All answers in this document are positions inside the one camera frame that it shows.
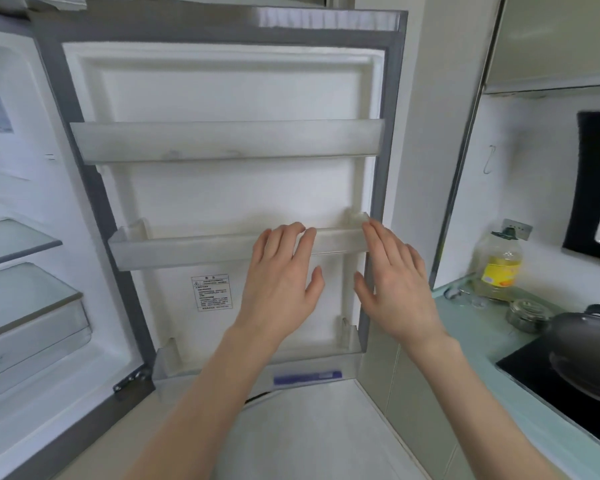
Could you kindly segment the blue label sticker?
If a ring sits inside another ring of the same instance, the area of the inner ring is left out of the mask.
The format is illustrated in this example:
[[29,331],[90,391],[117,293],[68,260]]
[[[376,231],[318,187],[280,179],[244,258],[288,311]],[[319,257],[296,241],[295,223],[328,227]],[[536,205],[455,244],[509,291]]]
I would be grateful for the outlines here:
[[318,383],[323,381],[334,381],[343,379],[342,371],[304,372],[296,374],[285,374],[273,377],[275,388],[300,387],[302,385]]

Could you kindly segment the dark grey wok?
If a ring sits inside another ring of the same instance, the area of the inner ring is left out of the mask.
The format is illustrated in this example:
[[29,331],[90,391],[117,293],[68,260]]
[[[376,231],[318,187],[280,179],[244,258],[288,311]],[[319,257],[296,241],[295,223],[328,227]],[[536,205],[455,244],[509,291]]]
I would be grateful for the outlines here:
[[554,316],[543,338],[561,379],[600,402],[600,304]]

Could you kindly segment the white printed door label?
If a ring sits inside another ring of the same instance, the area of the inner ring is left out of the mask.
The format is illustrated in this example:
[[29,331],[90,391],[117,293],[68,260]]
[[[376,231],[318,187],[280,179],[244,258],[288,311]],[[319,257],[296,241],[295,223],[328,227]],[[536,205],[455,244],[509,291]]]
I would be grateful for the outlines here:
[[192,288],[199,312],[233,308],[230,277],[228,274],[210,274],[191,277]]

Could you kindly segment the clear crisper drawer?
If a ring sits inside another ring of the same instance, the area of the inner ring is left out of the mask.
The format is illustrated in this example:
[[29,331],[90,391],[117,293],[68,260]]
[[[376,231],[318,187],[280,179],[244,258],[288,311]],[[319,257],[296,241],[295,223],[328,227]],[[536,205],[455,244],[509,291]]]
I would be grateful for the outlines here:
[[0,395],[90,339],[91,327],[80,299],[0,334]]

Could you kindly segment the black range hood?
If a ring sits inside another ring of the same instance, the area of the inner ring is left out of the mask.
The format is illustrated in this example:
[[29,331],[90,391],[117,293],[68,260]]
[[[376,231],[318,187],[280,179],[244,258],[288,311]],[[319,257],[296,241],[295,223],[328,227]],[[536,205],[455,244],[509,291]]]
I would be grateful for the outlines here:
[[562,247],[600,259],[595,233],[600,222],[600,111],[581,111],[575,195]]

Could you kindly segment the white refrigerator body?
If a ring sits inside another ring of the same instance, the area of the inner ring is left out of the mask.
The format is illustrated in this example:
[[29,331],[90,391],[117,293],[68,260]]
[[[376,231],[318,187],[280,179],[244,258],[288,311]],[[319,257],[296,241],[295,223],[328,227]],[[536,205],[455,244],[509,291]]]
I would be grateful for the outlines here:
[[0,134],[0,220],[14,219],[62,246],[0,264],[32,263],[83,293],[90,341],[0,395],[0,480],[48,480],[152,390],[112,387],[155,349],[130,277],[112,266],[105,196],[72,147],[27,19],[0,14],[0,97],[13,134]]

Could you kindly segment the metal door hinge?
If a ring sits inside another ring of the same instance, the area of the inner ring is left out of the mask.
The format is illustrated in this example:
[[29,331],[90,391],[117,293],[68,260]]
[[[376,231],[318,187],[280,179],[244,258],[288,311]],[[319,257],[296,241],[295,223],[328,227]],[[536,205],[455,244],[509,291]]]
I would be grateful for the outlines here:
[[124,389],[128,388],[131,385],[134,385],[138,382],[151,380],[152,370],[149,366],[143,365],[129,373],[124,379],[117,382],[113,387],[113,393],[119,394]]

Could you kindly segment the person's left hand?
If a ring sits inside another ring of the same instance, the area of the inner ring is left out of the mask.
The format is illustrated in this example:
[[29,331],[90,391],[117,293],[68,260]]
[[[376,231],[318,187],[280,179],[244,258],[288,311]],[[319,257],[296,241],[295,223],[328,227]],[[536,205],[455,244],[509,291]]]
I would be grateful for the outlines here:
[[305,227],[287,265],[279,263],[281,226],[264,232],[271,234],[262,261],[252,267],[251,256],[235,326],[253,333],[257,343],[277,349],[315,311],[304,309],[303,300],[314,270],[310,259],[317,229]]

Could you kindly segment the narrow translucent door shelf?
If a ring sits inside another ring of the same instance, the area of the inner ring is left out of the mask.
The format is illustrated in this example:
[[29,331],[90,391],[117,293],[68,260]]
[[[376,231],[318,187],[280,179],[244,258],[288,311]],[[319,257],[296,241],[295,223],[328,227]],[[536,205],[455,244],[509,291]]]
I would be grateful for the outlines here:
[[[361,253],[367,243],[361,225],[366,212],[350,214],[345,226],[318,228],[313,256]],[[109,248],[120,271],[197,266],[248,260],[258,233],[230,233],[175,238],[150,238],[146,220],[140,219],[118,229],[109,239]]]

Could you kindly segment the deep translucent door shelf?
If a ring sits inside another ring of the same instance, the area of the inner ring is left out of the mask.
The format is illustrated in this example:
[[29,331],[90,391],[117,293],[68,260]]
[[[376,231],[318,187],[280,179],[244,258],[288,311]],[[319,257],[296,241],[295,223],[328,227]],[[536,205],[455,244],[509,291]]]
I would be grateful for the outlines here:
[[[275,376],[335,370],[342,371],[343,379],[354,378],[362,355],[357,328],[342,317],[334,341],[303,347],[280,348],[262,370],[256,384],[265,390],[273,390],[276,389],[273,386]],[[161,382],[193,377],[200,373],[202,366],[203,362],[184,361],[175,341],[171,339],[166,347],[158,350],[152,379],[154,382]]]

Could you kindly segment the black induction cooktop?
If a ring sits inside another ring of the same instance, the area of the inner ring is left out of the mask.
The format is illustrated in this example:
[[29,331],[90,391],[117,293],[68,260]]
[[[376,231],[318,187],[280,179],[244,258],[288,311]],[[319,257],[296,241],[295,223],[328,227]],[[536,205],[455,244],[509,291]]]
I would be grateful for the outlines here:
[[519,386],[600,444],[600,384],[535,339],[495,363]]

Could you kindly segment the person's left forearm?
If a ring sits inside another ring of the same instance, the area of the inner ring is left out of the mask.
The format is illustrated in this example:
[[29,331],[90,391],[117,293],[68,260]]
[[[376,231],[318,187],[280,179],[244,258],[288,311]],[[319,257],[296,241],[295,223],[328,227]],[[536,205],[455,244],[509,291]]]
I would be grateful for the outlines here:
[[276,327],[230,327],[123,480],[209,480],[249,392],[284,338]]

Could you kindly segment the pale green base cabinet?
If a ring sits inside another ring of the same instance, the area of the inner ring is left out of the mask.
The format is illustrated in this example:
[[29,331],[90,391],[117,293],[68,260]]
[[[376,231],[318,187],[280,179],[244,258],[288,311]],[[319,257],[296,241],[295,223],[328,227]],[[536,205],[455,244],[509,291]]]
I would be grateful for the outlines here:
[[432,480],[475,480],[424,376],[375,323],[358,380]]

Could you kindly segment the person's right hand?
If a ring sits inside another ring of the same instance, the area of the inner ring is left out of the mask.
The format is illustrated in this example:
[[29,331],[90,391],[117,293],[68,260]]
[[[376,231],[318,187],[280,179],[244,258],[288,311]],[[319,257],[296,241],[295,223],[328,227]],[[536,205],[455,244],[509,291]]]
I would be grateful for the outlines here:
[[368,286],[379,298],[380,307],[377,316],[369,318],[412,355],[446,344],[450,336],[440,320],[429,283],[424,284],[411,274],[412,246],[402,242],[406,269],[392,269],[386,261],[380,228],[386,227],[374,219],[362,224],[374,281],[373,288]]

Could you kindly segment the small glass fridge shelf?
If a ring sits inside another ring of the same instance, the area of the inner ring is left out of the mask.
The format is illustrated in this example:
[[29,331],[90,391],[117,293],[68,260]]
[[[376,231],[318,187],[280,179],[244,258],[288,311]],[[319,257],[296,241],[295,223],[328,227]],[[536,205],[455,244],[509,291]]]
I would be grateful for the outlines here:
[[14,219],[0,220],[0,264],[62,245],[60,239]]

